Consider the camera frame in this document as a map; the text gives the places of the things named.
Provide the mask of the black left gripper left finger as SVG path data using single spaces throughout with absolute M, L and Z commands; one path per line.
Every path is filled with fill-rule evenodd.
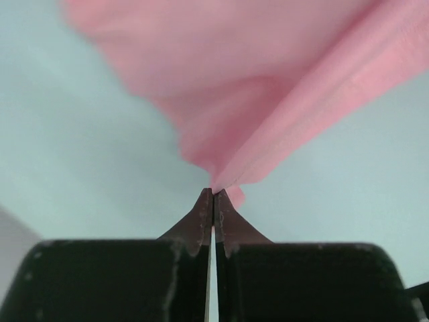
M 156 239 L 37 243 L 9 288 L 11 321 L 207 321 L 213 195 Z

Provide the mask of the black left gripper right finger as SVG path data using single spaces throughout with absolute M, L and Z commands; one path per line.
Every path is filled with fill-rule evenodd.
M 417 321 L 395 264 L 367 243 L 274 243 L 213 199 L 221 321 Z

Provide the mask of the pink t shirt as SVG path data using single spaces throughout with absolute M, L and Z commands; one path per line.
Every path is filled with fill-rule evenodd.
M 183 159 L 234 205 L 302 144 L 428 69 L 427 1 L 65 1 Z

